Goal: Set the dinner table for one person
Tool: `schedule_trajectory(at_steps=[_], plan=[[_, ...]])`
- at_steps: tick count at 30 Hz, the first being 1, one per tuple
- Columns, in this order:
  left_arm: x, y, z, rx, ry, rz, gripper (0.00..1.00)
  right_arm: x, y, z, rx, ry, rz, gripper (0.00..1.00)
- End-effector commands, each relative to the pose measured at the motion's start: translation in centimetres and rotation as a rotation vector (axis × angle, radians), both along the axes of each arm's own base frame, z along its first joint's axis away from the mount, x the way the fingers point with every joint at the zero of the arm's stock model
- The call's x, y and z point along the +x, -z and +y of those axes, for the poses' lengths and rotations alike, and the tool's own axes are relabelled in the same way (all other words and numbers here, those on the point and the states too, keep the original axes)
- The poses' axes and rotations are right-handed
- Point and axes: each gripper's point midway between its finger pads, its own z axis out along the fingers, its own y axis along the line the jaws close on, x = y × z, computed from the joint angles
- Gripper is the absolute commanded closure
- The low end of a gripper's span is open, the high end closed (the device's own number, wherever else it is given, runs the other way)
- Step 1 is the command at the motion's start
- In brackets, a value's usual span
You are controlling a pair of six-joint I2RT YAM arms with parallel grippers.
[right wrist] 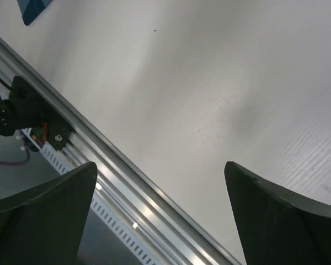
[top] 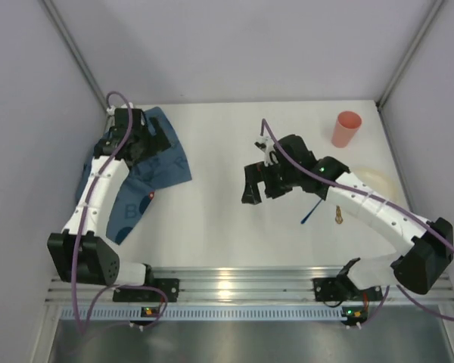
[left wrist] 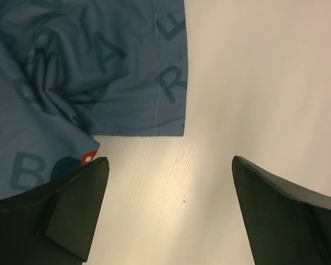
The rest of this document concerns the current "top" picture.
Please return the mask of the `blue letter placemat cloth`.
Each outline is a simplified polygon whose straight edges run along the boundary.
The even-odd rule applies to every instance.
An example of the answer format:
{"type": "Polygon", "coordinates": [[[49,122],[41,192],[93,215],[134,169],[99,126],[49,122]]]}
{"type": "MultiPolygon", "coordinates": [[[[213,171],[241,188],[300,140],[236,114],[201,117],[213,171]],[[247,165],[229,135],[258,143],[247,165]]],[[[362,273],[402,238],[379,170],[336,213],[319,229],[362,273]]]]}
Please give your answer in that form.
{"type": "MultiPolygon", "coordinates": [[[[126,142],[132,128],[132,109],[126,136],[109,156],[94,158],[94,148],[88,157],[76,193],[76,210],[65,225],[71,234],[92,233],[108,243],[121,244],[138,224],[160,189],[191,181],[191,171],[181,142],[177,148],[155,151],[135,166],[124,160],[115,160],[117,152],[126,142]]],[[[154,107],[142,110],[143,125],[149,116],[165,117],[154,107]]]]}

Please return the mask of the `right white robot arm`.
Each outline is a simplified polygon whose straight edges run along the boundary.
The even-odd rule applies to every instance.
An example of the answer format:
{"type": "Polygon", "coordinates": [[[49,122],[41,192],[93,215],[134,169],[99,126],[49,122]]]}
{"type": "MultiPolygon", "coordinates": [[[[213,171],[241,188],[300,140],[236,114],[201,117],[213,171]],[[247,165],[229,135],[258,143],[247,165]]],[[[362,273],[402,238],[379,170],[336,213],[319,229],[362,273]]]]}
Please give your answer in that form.
{"type": "Polygon", "coordinates": [[[260,136],[255,145],[264,159],[245,166],[242,203],[257,205],[263,197],[275,199],[299,187],[340,207],[394,248],[392,254],[351,259],[337,274],[347,294],[398,284],[425,295],[453,260],[453,227],[447,220],[406,216],[340,161],[333,157],[316,159],[298,135],[285,136],[278,142],[260,136]]]}

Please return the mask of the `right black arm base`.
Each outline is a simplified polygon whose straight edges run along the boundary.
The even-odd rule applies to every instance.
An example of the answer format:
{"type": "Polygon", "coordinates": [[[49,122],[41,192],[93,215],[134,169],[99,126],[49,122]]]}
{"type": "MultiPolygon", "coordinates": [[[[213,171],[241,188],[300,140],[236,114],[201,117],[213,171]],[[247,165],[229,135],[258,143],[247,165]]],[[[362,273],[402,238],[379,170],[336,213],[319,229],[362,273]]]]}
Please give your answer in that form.
{"type": "Polygon", "coordinates": [[[315,301],[335,306],[345,302],[381,301],[383,293],[380,287],[360,290],[350,281],[339,278],[314,278],[313,289],[315,301]]]}

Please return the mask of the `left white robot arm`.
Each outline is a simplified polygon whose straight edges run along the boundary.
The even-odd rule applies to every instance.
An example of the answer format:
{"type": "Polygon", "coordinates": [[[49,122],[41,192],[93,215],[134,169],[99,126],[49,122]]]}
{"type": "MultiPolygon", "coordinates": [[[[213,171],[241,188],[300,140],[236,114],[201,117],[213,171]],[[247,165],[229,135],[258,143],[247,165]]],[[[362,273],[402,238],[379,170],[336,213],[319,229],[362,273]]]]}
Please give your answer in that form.
{"type": "Polygon", "coordinates": [[[47,247],[64,282],[148,286],[151,267],[128,260],[120,248],[156,191],[191,181],[191,172],[159,107],[120,107],[113,118],[84,165],[72,216],[47,247]]]}

